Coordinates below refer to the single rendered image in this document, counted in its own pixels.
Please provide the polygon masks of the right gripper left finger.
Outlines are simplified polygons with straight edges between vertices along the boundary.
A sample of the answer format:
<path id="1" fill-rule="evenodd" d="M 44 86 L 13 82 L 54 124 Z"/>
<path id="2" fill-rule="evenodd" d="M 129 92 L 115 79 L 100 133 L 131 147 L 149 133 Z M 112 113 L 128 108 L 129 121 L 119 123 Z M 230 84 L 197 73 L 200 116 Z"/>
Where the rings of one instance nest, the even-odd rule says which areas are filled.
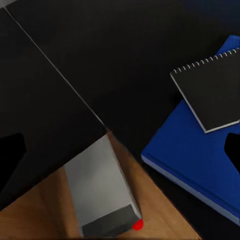
<path id="1" fill-rule="evenodd" d="M 0 138 L 0 193 L 26 153 L 22 133 Z"/>

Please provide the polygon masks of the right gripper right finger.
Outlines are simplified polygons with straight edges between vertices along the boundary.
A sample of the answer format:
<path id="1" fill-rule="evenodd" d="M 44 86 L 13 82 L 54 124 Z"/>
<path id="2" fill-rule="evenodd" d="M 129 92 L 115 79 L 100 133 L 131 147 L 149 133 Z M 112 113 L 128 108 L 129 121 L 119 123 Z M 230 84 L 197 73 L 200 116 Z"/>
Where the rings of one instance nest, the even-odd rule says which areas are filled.
<path id="1" fill-rule="evenodd" d="M 240 173 L 240 135 L 228 133 L 224 151 Z"/>

